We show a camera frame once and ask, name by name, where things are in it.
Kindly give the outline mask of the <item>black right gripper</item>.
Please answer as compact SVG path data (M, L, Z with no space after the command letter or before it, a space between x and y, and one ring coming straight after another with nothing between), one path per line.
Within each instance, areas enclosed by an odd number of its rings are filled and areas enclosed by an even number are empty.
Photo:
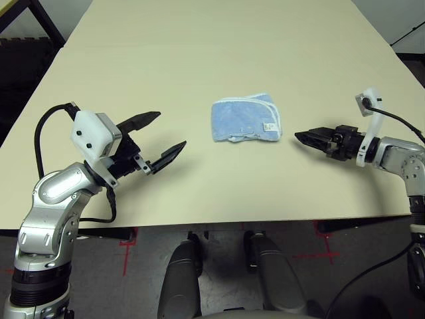
M340 125L332 128L313 128L296 132L295 137L303 144L323 152L338 161L351 160L357 156L364 135L357 127Z

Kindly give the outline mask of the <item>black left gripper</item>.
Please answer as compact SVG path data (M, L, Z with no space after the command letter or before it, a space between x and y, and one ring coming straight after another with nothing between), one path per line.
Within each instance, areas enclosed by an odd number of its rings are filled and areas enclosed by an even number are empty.
M110 157L113 163L108 168L108 171L114 178L121 178L139 170L147 175L156 174L173 162L181 153L187 144L186 141L172 146L163 152L157 161L149 165L143 161L139 146L129 136L130 132L138 131L150 125L160 115L160 112L150 111L132 116L116 125L122 133L122 139L115 154Z

